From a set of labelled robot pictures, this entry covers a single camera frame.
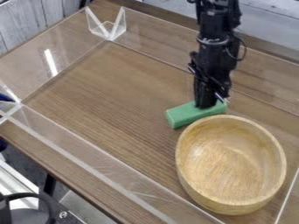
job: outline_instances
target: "wooden bowl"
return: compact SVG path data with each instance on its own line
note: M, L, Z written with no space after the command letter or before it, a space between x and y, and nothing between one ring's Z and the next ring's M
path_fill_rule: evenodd
M216 115L195 122L176 146L181 186L212 212L240 215L273 198L285 179L285 154L249 120Z

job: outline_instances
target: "screw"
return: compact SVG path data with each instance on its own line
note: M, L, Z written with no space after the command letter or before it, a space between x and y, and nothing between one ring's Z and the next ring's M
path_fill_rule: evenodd
M61 218L61 219L65 219L67 216L68 216L68 213L67 213L67 212L60 212L60 218Z

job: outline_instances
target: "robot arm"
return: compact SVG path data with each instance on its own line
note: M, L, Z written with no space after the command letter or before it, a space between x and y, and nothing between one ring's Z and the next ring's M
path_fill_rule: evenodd
M229 72L236 68L243 41L233 29L240 25L239 0L188 0L196 4L199 52L191 53L196 107L212 107L229 96Z

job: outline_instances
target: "bowl rim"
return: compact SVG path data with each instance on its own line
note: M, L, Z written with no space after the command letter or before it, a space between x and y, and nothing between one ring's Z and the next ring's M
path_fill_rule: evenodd
M184 136L185 134L201 123L205 123L208 122L209 120L215 120L215 119L232 119L232 120L239 120L244 123L248 123L251 125L253 125L256 128L259 128L263 133L269 137L271 141L273 142L275 146L276 146L276 149L277 149L277 152L280 154L280 161L281 161L281 171L280 171L280 176L279 176L279 181L276 181L276 184L273 185L273 187L267 191L267 194L263 195L263 196L256 196L253 199L244 199L244 200L232 200L232 201L227 201L224 199L220 199L217 197L212 197L207 194L204 194L204 192L201 191L201 189L196 189L193 187L193 184L191 184L188 181L187 181L187 178L185 178L185 175L184 175L184 172L183 172L183 169L180 167L180 163L181 163L181 160L179 159L179 151L180 151L180 148L181 148L181 143L183 143L183 139L184 139ZM235 116L235 115L213 115L213 116L209 116L209 117L205 117L203 119L200 119L199 121L196 121L195 123L192 123L187 129L183 131L180 137L179 137L179 140L177 140L177 144L176 144L176 149L175 149L175 164L176 164L176 170L177 172L180 173L181 175L181 178L184 180L184 182L187 183L187 185L191 187L191 189L199 194L201 195L205 199L208 200L212 200L223 205L228 205L228 206L249 206L252 204L257 204L257 203L261 203L264 202L265 200L269 200L276 192L279 191L284 181L285 181L285 166L287 166L287 162L285 162L285 153L284 153L284 150L283 150L283 147L280 145L280 143L277 142L275 136L271 134L271 132L261 126L259 125L256 122L248 120L247 118L244 117L239 117L239 116Z

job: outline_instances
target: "green block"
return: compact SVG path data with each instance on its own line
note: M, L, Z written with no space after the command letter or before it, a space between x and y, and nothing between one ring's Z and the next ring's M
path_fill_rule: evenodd
M165 111L168 123L173 129L177 129L181 126L193 123L203 117L225 114L227 106L227 103L217 101L213 107L199 109L195 107L195 101L191 101Z

